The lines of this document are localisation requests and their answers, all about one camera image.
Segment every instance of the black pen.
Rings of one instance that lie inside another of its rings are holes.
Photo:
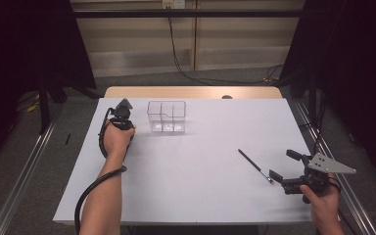
[[[247,161],[249,161],[249,163],[251,163],[258,171],[260,171],[260,173],[262,173],[264,175],[264,177],[266,177],[266,179],[268,180],[269,183],[273,183],[273,179],[271,179],[267,174],[265,174],[261,169],[260,167],[258,167],[255,163],[253,163],[253,161],[251,159],[249,159],[249,157],[247,157],[247,155],[245,153],[243,153],[243,151],[241,151],[239,149],[239,152],[241,155],[243,155],[244,158],[247,159]]]

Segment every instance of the horizontal black bar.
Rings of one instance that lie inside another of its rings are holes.
[[[301,18],[331,15],[329,11],[303,10],[75,10],[76,18]]]

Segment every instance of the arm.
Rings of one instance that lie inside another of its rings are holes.
[[[120,130],[107,122],[104,144],[108,153],[98,177],[121,168],[127,145],[135,129]],[[80,234],[120,234],[121,174],[107,179],[87,197]]]
[[[328,186],[322,195],[316,195],[306,185],[301,185],[301,191],[310,200],[313,223],[322,235],[343,235],[344,231],[338,221],[338,189]]]

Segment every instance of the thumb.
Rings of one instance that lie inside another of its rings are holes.
[[[311,203],[319,199],[307,185],[301,185],[299,188],[301,189],[302,193],[310,200]]]

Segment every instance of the clear plastic container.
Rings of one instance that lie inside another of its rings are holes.
[[[151,101],[148,105],[148,118],[153,132],[185,131],[184,101]]]

